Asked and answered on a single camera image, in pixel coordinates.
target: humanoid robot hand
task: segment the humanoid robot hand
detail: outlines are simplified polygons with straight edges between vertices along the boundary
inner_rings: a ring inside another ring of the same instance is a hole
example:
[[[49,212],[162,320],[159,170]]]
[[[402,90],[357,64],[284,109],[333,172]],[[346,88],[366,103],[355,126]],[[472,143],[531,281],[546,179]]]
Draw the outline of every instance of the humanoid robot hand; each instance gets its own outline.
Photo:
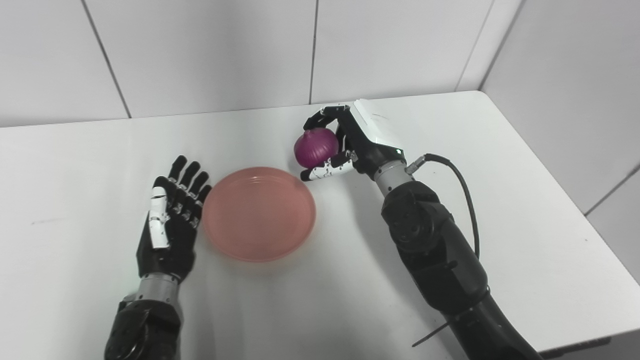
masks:
[[[386,195],[399,184],[412,181],[406,159],[395,137],[392,121],[371,101],[325,106],[307,119],[304,130],[326,127],[337,120],[338,154],[323,164],[304,170],[302,181],[322,179],[356,169],[378,184]]]
[[[193,268],[193,244],[202,216],[202,204],[211,186],[203,187],[209,175],[201,172],[196,176],[200,164],[195,161],[180,177],[186,164],[187,158],[180,155],[173,162],[169,176],[159,176],[154,183],[150,209],[136,253],[140,277],[164,273],[176,276],[181,282]]]

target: onion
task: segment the onion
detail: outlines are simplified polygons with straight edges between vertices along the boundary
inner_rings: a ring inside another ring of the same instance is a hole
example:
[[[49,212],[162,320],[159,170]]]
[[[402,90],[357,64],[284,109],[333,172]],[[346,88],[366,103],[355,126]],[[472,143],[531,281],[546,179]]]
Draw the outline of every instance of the onion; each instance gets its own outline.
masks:
[[[300,165],[312,168],[338,153],[338,139],[324,127],[306,130],[293,145],[293,153]]]

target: pink bowl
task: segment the pink bowl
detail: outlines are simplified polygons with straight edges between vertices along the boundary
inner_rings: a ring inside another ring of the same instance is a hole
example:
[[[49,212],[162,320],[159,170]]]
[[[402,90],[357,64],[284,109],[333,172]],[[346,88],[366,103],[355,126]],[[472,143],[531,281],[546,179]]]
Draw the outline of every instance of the pink bowl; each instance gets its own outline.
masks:
[[[316,204],[297,177],[270,167],[228,175],[207,196],[204,230],[224,254],[271,261],[296,250],[311,233]]]

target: robot finger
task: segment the robot finger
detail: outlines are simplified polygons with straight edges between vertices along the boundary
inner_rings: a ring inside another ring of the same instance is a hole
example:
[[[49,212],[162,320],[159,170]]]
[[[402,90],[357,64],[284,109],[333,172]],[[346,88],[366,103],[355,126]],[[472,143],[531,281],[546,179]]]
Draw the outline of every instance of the robot finger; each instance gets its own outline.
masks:
[[[169,171],[169,181],[177,183],[178,178],[180,177],[180,172],[182,172],[182,168],[184,168],[185,165],[187,165],[187,158],[184,155],[178,156]]]
[[[331,124],[334,120],[335,120],[335,117],[327,117],[324,114],[324,108],[322,108],[317,113],[311,115],[311,117],[307,119],[302,129],[311,130],[317,127],[326,127],[328,124]]]
[[[300,173],[302,181],[312,181],[324,179],[326,177],[344,174],[353,170],[353,159],[355,154],[349,150],[342,151],[338,155],[334,155],[322,165],[306,169]]]
[[[164,223],[169,220],[169,215],[166,213],[166,204],[166,190],[162,186],[155,186],[151,193],[151,205],[147,216],[151,245],[154,249],[166,249],[169,247],[169,239],[164,230]]]
[[[191,219],[191,214],[193,214],[193,208],[195,207],[196,200],[198,199],[198,193],[200,193],[200,188],[209,178],[209,175],[206,172],[201,172],[196,176],[191,188],[189,189],[188,196],[184,203],[184,209],[182,210],[181,216],[189,221]]]
[[[338,138],[338,151],[345,151],[346,134],[340,125],[338,125],[338,128],[335,130],[335,137]]]
[[[184,171],[184,175],[182,175],[180,185],[178,185],[178,190],[176,190],[175,192],[175,198],[173,199],[173,203],[171,205],[174,213],[182,213],[187,199],[187,187],[189,186],[189,184],[191,184],[191,180],[193,179],[193,176],[198,172],[198,170],[200,170],[200,164],[197,161],[194,161],[189,164],[187,169]]]
[[[164,188],[164,192],[166,194],[165,206],[170,206],[173,202],[173,198],[175,197],[175,191],[178,188],[177,184],[164,176],[158,176],[156,181],[154,181],[154,189],[158,186]]]
[[[202,218],[202,206],[210,191],[211,185],[205,185],[205,187],[203,187],[198,194],[195,204],[193,205],[193,214],[189,223],[194,229],[196,229],[198,227],[198,224],[200,223],[200,218]]]
[[[199,162],[194,161],[190,163],[187,169],[184,171],[184,175],[182,176],[182,179],[180,180],[180,185],[178,187],[186,191],[187,188],[189,187],[189,184],[191,184],[191,180],[193,179],[193,176],[195,176],[198,170],[200,170]]]
[[[209,179],[209,175],[207,172],[203,171],[196,176],[195,180],[193,180],[193,184],[189,189],[189,197],[196,199],[198,197],[198,193],[200,192],[200,188],[204,183]]]

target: white table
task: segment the white table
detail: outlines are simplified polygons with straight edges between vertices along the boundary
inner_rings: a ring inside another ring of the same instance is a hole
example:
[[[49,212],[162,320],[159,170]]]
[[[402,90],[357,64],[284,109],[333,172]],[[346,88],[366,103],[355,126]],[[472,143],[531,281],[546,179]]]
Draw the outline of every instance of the white table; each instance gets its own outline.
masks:
[[[381,99],[409,160],[444,155],[476,205],[493,296],[537,350],[640,328],[640,287],[491,100],[480,92]],[[116,306],[138,285],[135,250],[154,178],[178,154],[220,180],[292,147],[319,106],[0,129],[0,348],[7,359],[101,359]],[[471,239],[458,181],[417,172]],[[310,238],[272,263],[196,242],[180,291],[182,358],[464,359],[400,262],[375,184],[308,184]]]

